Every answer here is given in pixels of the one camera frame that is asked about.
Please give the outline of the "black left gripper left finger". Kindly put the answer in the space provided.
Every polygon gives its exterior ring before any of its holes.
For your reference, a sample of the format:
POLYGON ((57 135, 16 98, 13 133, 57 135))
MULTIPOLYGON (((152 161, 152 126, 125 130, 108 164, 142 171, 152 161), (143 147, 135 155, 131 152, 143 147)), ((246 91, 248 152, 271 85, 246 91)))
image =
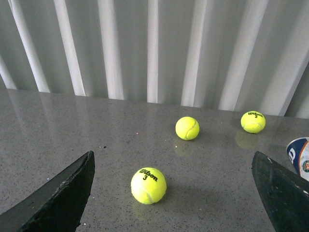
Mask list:
POLYGON ((80 225, 95 174, 88 151, 0 216, 2 232, 74 232, 80 225))

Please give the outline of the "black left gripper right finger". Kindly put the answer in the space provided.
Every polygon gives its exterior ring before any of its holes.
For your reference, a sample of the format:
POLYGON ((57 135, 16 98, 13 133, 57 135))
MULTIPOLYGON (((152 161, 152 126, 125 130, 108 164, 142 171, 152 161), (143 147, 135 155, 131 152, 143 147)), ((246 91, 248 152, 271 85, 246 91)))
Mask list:
POLYGON ((252 174, 267 215, 277 232, 309 230, 309 182, 257 151, 252 174))

